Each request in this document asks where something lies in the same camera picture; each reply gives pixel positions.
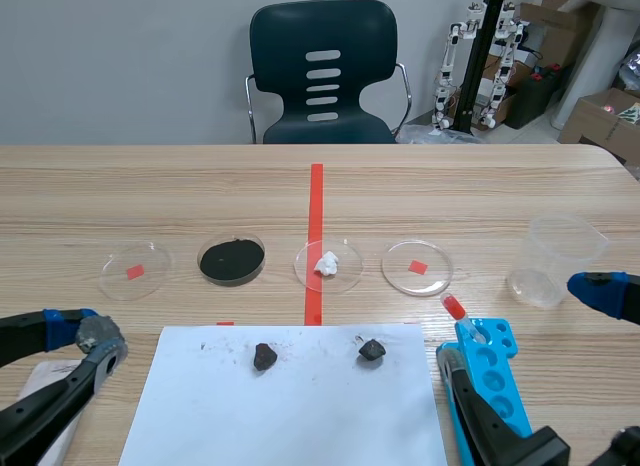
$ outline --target test tube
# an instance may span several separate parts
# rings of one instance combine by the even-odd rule
[[[473,325],[467,312],[464,310],[460,302],[449,293],[442,293],[440,296],[440,302],[444,308],[449,312],[451,317],[462,326],[473,338],[476,343],[487,344],[487,340],[480,331]]]

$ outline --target white robot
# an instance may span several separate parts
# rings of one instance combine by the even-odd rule
[[[475,39],[477,32],[482,28],[486,9],[487,5],[484,3],[472,3],[467,8],[467,20],[464,23],[453,23],[449,29],[444,59],[437,78],[438,87],[436,88],[436,101],[432,116],[433,127],[436,129],[447,129],[451,126],[449,119],[445,116],[445,111],[449,104],[451,90],[455,89],[451,74],[458,42],[460,39]],[[504,3],[496,24],[494,38],[503,40],[505,47],[502,49],[500,67],[493,79],[489,104],[480,113],[480,122],[489,128],[496,125],[493,116],[507,92],[506,85],[513,69],[513,58],[518,44],[522,41],[523,25],[519,21],[513,20],[514,12],[515,5],[513,3]]]

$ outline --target plastic measuring cup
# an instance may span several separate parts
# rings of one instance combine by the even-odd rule
[[[529,233],[507,277],[513,295],[542,308],[559,305],[567,281],[586,271],[607,247],[607,238],[577,216],[549,214],[529,224]]]

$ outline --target robotic arm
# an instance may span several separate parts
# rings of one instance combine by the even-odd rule
[[[435,106],[432,115],[433,127],[436,129],[447,129],[451,126],[446,117],[447,106],[455,90],[452,82],[453,65],[456,55],[456,47],[460,39],[475,39],[478,30],[482,28],[482,22],[486,11],[486,4],[472,3],[467,8],[467,20],[464,23],[453,23],[449,29],[447,45],[445,47],[442,67],[437,77],[438,86],[435,94]],[[496,72],[493,81],[493,89],[489,104],[483,109],[480,115],[482,124],[493,128],[495,126],[494,115],[500,107],[507,91],[506,84],[513,69],[513,57],[518,44],[522,41],[523,26],[519,22],[514,22],[513,15],[515,5],[505,3],[500,11],[498,24],[496,25],[495,38],[506,42],[501,55],[500,68]]]
[[[493,77],[493,89],[489,104],[480,113],[480,122],[489,128],[494,128],[496,125],[493,117],[507,93],[507,83],[513,70],[513,58],[522,41],[524,26],[513,21],[514,11],[515,5],[513,3],[505,4],[500,11],[496,27],[495,38],[504,40],[506,44],[500,58],[500,67]]]
[[[640,276],[624,272],[578,273],[569,292],[590,308],[640,325]],[[571,448],[549,426],[522,438],[480,396],[457,349],[437,354],[442,378],[455,403],[475,466],[568,466]],[[640,466],[640,427],[620,430],[589,466]]]
[[[0,466],[35,465],[127,356],[118,326],[90,309],[0,319],[0,367],[73,343],[87,354],[75,370],[0,411]]]
[[[449,28],[447,46],[444,50],[442,67],[438,73],[438,87],[436,88],[436,103],[433,110],[432,122],[438,129],[447,129],[451,124],[446,118],[446,108],[451,97],[451,89],[454,88],[451,74],[453,62],[456,58],[456,48],[460,39],[475,39],[476,33],[482,28],[482,21],[487,5],[471,3],[467,8],[467,20],[464,23],[453,23]]]

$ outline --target black chair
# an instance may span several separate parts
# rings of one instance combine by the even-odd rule
[[[267,6],[251,20],[254,74],[245,80],[251,135],[256,143],[249,82],[282,97],[282,117],[263,142],[395,143],[411,109],[405,67],[396,63],[398,28],[391,9],[374,0],[327,0]],[[407,110],[389,131],[360,107],[360,93],[398,67]]]

